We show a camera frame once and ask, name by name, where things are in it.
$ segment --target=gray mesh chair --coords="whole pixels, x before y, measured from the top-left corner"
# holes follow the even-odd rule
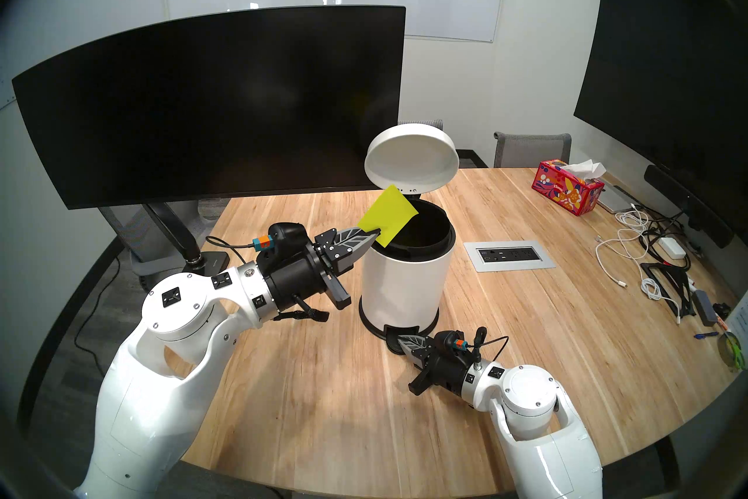
[[[494,167],[537,167],[540,161],[560,158],[569,162],[572,136],[564,134],[504,134],[495,132]]]
[[[429,126],[435,126],[440,131],[444,130],[444,121],[440,119],[436,120],[398,120],[398,124],[427,124]]]
[[[168,204],[187,226],[202,247],[215,221],[205,219],[198,212],[197,201],[175,201]],[[99,207],[99,211],[130,250],[132,271],[140,279],[144,291],[150,291],[161,279],[181,272],[184,257],[148,216],[142,205]]]

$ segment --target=paper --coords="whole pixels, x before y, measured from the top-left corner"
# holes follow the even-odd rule
[[[390,185],[363,214],[357,227],[364,231],[381,229],[382,232],[376,240],[379,245],[386,248],[394,236],[416,215],[418,211],[411,202],[402,196],[395,185]]]
[[[597,179],[605,174],[605,167],[602,163],[593,163],[590,158],[584,163],[577,163],[576,165],[566,165],[561,167],[563,170],[567,170],[569,173],[579,179]]]
[[[725,320],[727,327],[730,328],[737,341],[740,342],[740,350],[745,356],[748,353],[748,292],[745,293],[737,306],[732,308],[732,312]]]

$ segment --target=black screen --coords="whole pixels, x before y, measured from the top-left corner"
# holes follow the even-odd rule
[[[13,80],[69,209],[375,189],[397,124],[406,9],[285,7],[128,30]]]
[[[725,0],[600,0],[574,115],[658,165],[748,242],[746,29]]]

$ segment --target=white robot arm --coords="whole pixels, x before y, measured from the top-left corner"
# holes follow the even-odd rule
[[[600,457],[563,386],[540,367],[506,370],[481,358],[484,339],[479,328],[470,352],[462,332],[401,336],[403,352],[421,370],[411,392],[438,384],[489,412],[521,499],[602,499]],[[544,435],[554,412],[561,429]]]
[[[184,272],[159,282],[102,383],[94,452],[76,495],[154,496],[195,440],[240,333],[268,320],[325,322],[329,313],[304,302],[315,293],[326,292],[339,310],[349,305],[337,276],[353,267],[377,235],[355,227],[330,229],[312,243],[302,225],[275,224],[257,263],[212,277]],[[228,315],[221,299],[235,302],[238,311]],[[302,309],[283,312],[297,304]],[[164,346],[196,364],[189,376],[174,376]]]

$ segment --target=trash can lid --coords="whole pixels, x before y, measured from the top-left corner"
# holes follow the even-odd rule
[[[446,185],[460,166],[455,144],[446,132],[415,122],[380,132],[363,162],[366,176],[386,189],[421,194]]]

